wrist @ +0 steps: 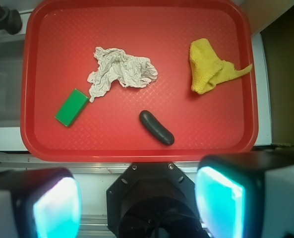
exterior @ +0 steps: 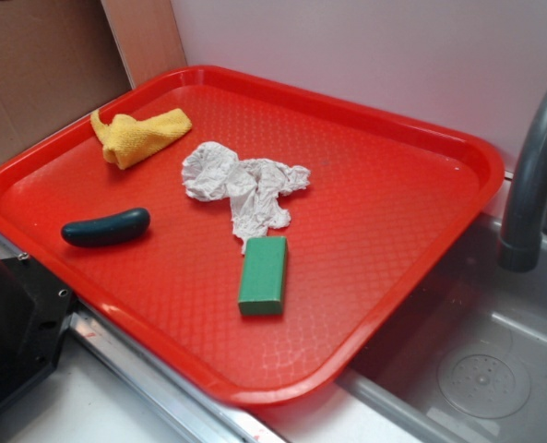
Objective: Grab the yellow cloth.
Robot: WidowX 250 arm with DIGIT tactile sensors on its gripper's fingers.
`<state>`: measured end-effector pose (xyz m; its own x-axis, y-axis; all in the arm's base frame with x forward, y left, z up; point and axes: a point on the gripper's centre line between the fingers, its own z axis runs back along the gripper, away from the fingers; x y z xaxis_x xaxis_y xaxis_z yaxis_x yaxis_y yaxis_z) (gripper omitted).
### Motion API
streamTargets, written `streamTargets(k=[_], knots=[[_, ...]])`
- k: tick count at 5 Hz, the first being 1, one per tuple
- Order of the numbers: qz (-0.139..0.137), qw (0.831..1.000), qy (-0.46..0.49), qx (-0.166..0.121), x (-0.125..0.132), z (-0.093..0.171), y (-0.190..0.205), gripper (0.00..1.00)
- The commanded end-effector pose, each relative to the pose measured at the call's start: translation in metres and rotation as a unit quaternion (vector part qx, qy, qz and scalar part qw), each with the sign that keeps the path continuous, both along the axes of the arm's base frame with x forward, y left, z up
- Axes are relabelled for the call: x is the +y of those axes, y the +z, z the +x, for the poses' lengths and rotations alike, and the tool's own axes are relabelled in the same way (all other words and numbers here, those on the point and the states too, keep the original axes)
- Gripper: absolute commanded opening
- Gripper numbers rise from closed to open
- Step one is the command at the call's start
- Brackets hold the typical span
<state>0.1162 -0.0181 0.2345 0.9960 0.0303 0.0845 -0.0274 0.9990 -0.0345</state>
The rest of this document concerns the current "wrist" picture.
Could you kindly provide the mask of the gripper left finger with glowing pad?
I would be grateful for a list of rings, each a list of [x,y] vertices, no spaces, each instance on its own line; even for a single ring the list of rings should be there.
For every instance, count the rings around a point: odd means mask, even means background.
[[[0,238],[75,238],[81,208],[66,168],[0,172]]]

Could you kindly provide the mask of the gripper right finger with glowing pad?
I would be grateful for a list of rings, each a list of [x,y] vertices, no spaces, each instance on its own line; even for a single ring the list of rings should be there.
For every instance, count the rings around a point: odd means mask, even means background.
[[[294,238],[294,152],[207,155],[195,200],[215,238]]]

